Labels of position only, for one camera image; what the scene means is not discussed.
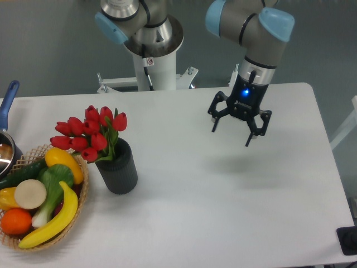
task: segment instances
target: cucumber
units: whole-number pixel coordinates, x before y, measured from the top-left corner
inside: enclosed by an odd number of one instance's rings
[[[36,179],[41,169],[45,168],[45,158],[28,164],[20,169],[17,169],[12,174],[7,174],[5,178],[0,180],[0,190],[9,187],[16,187],[24,180]]]

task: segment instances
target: cooking pot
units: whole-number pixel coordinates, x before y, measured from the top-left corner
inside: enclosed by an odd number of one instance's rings
[[[12,166],[20,159],[22,152],[7,133],[8,114],[20,83],[12,81],[0,106],[0,179],[4,178]]]

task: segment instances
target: orange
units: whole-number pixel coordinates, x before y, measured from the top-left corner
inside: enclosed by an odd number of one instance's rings
[[[31,228],[31,215],[22,208],[13,208],[5,212],[0,227],[8,235],[22,235]]]

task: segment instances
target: fruit basket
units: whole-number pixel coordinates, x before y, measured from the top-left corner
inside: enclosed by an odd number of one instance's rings
[[[16,164],[13,166],[13,168],[10,172],[14,172],[15,170],[20,169],[20,168],[24,167],[25,165],[28,165],[32,162],[35,162],[39,159],[44,158],[45,153],[50,148],[52,148],[52,146],[43,145],[43,146],[39,146],[36,149],[32,149],[31,151],[22,155],[21,159],[17,160]],[[86,200],[86,196],[87,196],[88,189],[89,189],[89,182],[88,182],[89,173],[88,173],[87,163],[80,155],[74,156],[74,159],[81,167],[84,179],[82,182],[82,189],[80,192],[80,197],[78,199],[78,208],[77,208],[74,218],[69,223],[69,225],[66,228],[64,228],[59,234],[57,234],[55,237],[53,237],[52,239],[50,239],[36,247],[27,248],[27,249],[19,248],[19,246],[18,246],[18,244],[20,243],[21,239],[24,236],[7,235],[6,233],[3,232],[3,230],[0,227],[0,241],[3,245],[5,245],[11,249],[14,249],[16,251],[25,251],[25,252],[40,251],[40,250],[47,249],[47,248],[53,246],[54,244],[58,243],[62,238],[64,238],[69,233],[69,231],[72,229],[73,225],[75,224],[75,222],[82,210],[82,207]],[[4,216],[4,214],[5,214],[5,211],[0,209],[0,221],[1,221],[2,217]]]

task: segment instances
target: yellow banana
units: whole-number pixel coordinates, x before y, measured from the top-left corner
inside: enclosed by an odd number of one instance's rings
[[[19,248],[36,247],[46,242],[66,228],[74,218],[78,208],[77,195],[64,181],[60,181],[60,185],[64,191],[64,203],[61,211],[46,225],[25,236],[18,244]]]

